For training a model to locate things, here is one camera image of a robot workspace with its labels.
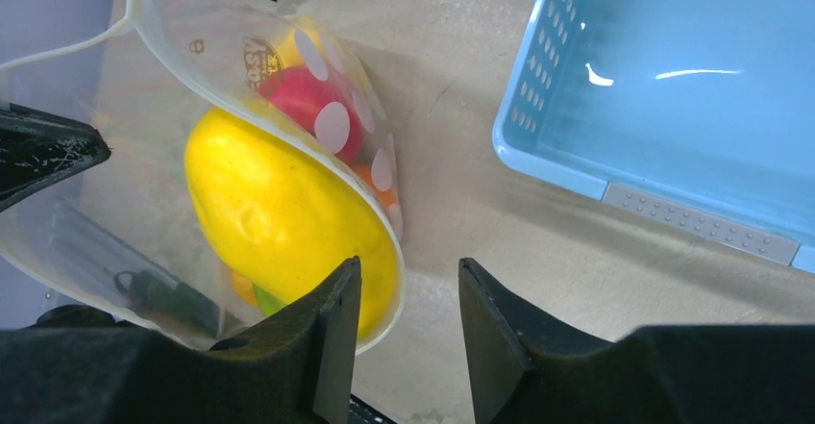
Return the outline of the orange fruit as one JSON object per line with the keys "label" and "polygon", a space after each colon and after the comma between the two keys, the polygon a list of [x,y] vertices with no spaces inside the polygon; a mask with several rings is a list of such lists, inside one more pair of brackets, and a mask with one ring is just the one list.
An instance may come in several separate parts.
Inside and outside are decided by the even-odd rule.
{"label": "orange fruit", "polygon": [[372,189],[384,206],[390,207],[399,204],[394,174],[388,164],[380,167],[355,164],[352,166],[352,170]]}

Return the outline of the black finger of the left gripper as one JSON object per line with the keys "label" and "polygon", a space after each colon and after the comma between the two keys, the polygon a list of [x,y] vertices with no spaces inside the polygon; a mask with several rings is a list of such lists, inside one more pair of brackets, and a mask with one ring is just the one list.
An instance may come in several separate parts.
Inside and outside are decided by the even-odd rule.
{"label": "black finger of the left gripper", "polygon": [[1,210],[107,161],[97,129],[72,118],[1,104]]}

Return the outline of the clear zip top bag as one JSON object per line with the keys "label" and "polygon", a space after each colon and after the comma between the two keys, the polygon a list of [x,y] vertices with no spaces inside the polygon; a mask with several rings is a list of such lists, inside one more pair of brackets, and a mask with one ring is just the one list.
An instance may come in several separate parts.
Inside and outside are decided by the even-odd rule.
{"label": "clear zip top bag", "polygon": [[78,302],[206,349],[361,262],[357,349],[405,297],[394,136],[357,55],[239,0],[123,0],[85,40],[3,61],[6,108],[64,122],[1,178],[1,254]]}

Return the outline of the yellow mango fruit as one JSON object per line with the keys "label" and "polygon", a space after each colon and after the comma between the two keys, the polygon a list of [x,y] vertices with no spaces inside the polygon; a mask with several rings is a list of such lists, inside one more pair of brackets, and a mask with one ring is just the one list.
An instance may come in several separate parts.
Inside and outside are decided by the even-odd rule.
{"label": "yellow mango fruit", "polygon": [[348,258],[361,262],[358,335],[389,322],[401,260],[380,217],[322,163],[219,108],[185,147],[185,178],[203,234],[230,269],[284,304]]}

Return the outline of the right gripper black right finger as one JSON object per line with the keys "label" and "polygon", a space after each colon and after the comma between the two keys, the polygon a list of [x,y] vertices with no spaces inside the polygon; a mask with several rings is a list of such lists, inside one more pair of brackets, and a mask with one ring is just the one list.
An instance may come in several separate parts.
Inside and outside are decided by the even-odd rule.
{"label": "right gripper black right finger", "polygon": [[474,415],[493,423],[550,355],[575,357],[611,345],[515,294],[473,258],[458,263],[458,297]]}

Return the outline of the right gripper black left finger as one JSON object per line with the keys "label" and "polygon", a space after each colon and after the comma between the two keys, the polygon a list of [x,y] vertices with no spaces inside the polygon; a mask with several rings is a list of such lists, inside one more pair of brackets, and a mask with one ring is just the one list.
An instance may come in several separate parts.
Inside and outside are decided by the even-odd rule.
{"label": "right gripper black left finger", "polygon": [[211,348],[212,423],[345,423],[361,302],[361,262],[342,262],[307,295]]}

